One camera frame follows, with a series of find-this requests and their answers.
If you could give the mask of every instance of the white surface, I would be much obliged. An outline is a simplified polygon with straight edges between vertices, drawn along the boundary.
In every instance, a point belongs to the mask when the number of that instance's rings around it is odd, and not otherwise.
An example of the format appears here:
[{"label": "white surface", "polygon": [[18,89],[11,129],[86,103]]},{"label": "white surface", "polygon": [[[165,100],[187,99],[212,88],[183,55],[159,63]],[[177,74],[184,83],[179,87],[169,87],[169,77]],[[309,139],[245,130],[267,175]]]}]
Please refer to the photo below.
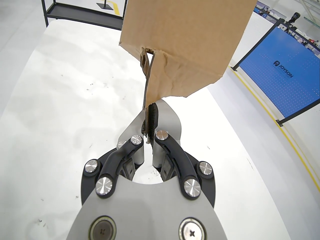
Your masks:
[{"label": "white surface", "polygon": [[[260,32],[263,30],[266,32],[269,29],[267,24],[264,18],[252,14],[230,65],[235,65],[263,36],[264,33]],[[240,68],[238,70],[237,74],[242,74],[247,81],[250,80]],[[276,112],[277,109],[255,83],[250,85],[259,93],[267,106]],[[320,193],[293,147],[275,122],[229,68],[223,77],[210,85],[208,89],[256,165],[279,210],[291,240],[319,240]],[[310,154],[307,153],[306,146],[301,143],[301,139],[294,134],[292,129],[288,128],[288,130],[308,157]],[[314,131],[316,136],[319,126],[317,126],[317,119],[313,122],[309,117],[304,122],[304,128],[298,133],[301,138],[305,137],[305,140],[308,136],[310,145],[316,145],[319,141],[310,140],[315,137],[313,133],[310,133],[311,131]],[[310,157],[309,159],[309,162],[314,165],[315,161],[312,161]]]},{"label": "white surface", "polygon": [[[57,20],[32,53],[0,120],[0,239],[65,239],[81,208],[84,163],[113,149],[140,112],[145,79],[137,60],[118,46],[119,35]],[[180,117],[182,147],[213,165],[215,210],[228,239],[289,239],[207,89],[166,101]],[[197,130],[200,141],[190,138]],[[136,181],[159,181],[150,159],[147,150]]]},{"label": "white surface", "polygon": [[[57,0],[102,11],[103,0]],[[122,14],[124,0],[115,2]],[[52,0],[45,0],[46,7]],[[0,117],[31,53],[46,29],[41,0],[0,0]]]},{"label": "white surface", "polygon": [[[272,23],[256,13],[252,13],[245,32],[233,54],[231,65],[234,66],[249,50],[259,41],[261,37],[272,27]],[[265,93],[252,81],[252,79],[240,68],[238,73],[259,95],[263,102],[275,115],[276,119],[283,119],[283,115],[265,95]],[[301,155],[305,157],[305,162],[314,175],[320,186],[320,105],[306,111],[296,118],[286,122],[284,128],[297,143],[297,149],[302,150]]]}]

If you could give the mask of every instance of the white floor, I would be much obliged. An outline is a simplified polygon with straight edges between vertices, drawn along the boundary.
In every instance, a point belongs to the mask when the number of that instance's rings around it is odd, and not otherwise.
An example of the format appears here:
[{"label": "white floor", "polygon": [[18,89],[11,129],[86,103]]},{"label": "white floor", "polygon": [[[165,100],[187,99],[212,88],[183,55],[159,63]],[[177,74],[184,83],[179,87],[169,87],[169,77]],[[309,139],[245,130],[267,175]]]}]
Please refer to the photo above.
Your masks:
[{"label": "white floor", "polygon": [[[45,0],[48,8],[52,0]],[[100,10],[103,0],[56,0]],[[108,0],[123,13],[124,0]],[[0,116],[32,51],[46,29],[41,0],[0,0]]]},{"label": "white floor", "polygon": [[[119,39],[120,31],[67,20],[46,29],[0,120],[6,162],[0,170],[1,238],[68,234],[81,208],[84,163],[116,146],[143,103],[145,77]],[[183,149],[212,164],[215,212],[228,239],[289,240],[267,187],[209,91],[165,100],[181,120]],[[134,181],[159,182],[151,155],[145,150]]]}]

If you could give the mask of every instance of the joyson logo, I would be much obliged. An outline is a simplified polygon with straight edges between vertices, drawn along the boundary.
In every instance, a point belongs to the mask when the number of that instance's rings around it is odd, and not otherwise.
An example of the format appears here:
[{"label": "joyson logo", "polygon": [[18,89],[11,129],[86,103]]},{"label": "joyson logo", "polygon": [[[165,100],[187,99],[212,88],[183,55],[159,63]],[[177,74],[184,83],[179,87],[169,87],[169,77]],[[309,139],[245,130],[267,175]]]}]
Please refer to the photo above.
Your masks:
[{"label": "joyson logo", "polygon": [[280,62],[279,62],[279,61],[276,60],[276,61],[273,63],[273,65],[275,65],[276,67],[278,67],[278,69],[283,70],[283,71],[288,75],[288,77],[290,77],[290,78],[293,77],[293,75],[291,74],[290,71],[288,71],[283,65],[280,65]]}]

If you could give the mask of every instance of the black frame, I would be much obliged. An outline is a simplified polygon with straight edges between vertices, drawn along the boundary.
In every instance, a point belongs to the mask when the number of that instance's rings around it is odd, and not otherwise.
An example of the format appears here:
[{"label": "black frame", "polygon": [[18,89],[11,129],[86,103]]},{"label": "black frame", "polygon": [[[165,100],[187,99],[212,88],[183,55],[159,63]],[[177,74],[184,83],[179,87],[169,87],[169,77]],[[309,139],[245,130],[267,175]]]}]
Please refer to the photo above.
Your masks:
[{"label": "black frame", "polygon": [[122,16],[109,14],[84,7],[74,6],[71,4],[59,3],[56,2],[56,0],[53,0],[53,3],[50,5],[48,9],[46,9],[45,0],[41,0],[41,3],[45,24],[47,27],[49,25],[48,18],[55,18],[67,19],[71,21],[77,21],[121,30],[128,0],[125,0]]},{"label": "black frame", "polygon": [[[266,11],[264,11],[263,9],[260,9],[258,7],[256,7],[257,9],[259,9],[260,11],[262,11],[263,13],[266,14]],[[265,33],[265,35],[253,46],[252,49],[249,50],[248,53],[246,53],[244,55],[244,57],[242,59],[239,60],[239,62],[237,64],[235,64],[233,67],[231,67],[231,69],[233,69],[233,71],[237,71],[237,68],[240,66],[240,64],[246,59],[246,57],[248,57],[257,46],[259,46],[259,44],[276,28],[278,27],[280,24],[284,25],[287,29],[291,30],[292,32],[294,32],[297,36],[299,36],[300,38],[302,38],[305,42],[307,42],[309,45],[311,45],[313,48],[316,48],[319,52],[320,49],[318,47],[316,47],[313,43],[311,43],[310,41],[306,40],[302,35],[300,35],[299,33],[297,33],[294,29],[292,29],[291,27],[289,27],[289,24],[285,23],[285,20],[280,18],[277,19],[275,17],[273,17],[272,15],[270,15],[270,17],[272,17],[273,19],[276,19],[277,22],[267,31],[267,33]],[[281,120],[276,120],[276,122],[279,124],[279,126],[283,127],[283,123],[297,117],[298,115],[300,115],[301,113],[304,113],[305,111],[308,111],[309,109],[315,107],[316,105],[320,104],[320,98],[312,103],[310,103],[309,105],[307,105],[306,107],[300,109],[299,111],[289,115],[288,117],[285,117]]]}]

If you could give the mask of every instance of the torn cardboard flap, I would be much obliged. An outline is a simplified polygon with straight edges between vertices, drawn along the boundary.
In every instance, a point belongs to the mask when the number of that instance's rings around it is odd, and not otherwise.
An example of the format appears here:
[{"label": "torn cardboard flap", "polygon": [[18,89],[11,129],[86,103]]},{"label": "torn cardboard flap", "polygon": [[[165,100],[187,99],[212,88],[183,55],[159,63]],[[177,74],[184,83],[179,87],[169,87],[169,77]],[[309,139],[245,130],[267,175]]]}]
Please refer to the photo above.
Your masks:
[{"label": "torn cardboard flap", "polygon": [[[128,0],[120,45],[146,75],[144,108],[187,97],[227,68],[257,0]],[[146,52],[153,52],[152,63]]]},{"label": "torn cardboard flap", "polygon": [[187,97],[194,89],[206,87],[221,77],[222,74],[208,72],[163,51],[154,51],[146,78],[144,107],[163,97]]}]

